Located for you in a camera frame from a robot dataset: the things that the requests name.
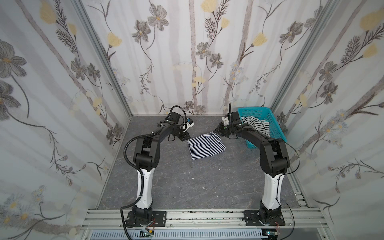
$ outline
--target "wallpapered wall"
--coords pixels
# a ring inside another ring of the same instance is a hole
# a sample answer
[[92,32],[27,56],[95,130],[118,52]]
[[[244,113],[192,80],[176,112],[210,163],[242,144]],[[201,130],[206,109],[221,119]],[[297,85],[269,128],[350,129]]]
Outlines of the wallpapered wall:
[[73,239],[128,118],[72,4],[0,2],[0,235]]
[[383,7],[341,1],[275,112],[307,200],[338,240],[384,233]]
[[83,0],[134,114],[272,104],[325,3]]

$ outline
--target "metal bracket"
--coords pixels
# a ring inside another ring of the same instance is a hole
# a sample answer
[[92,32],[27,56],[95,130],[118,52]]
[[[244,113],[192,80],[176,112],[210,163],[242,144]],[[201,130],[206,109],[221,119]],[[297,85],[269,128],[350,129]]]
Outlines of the metal bracket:
[[[153,211],[153,218],[155,219],[155,227],[165,227],[167,219],[167,211]],[[126,227],[142,227],[139,223],[134,222],[132,212],[128,213],[127,220],[125,221]]]
[[[265,226],[264,224],[262,224],[260,221],[259,221],[259,217],[258,217],[258,212],[259,211],[250,211],[250,210],[246,210],[244,211],[244,218],[243,218],[243,221],[245,221],[245,224],[249,227],[254,227],[254,226]],[[283,217],[283,214],[279,214],[274,220],[274,222],[271,223],[271,225],[269,226],[277,226],[277,224],[279,226],[285,226],[285,221],[284,221],[284,217]]]

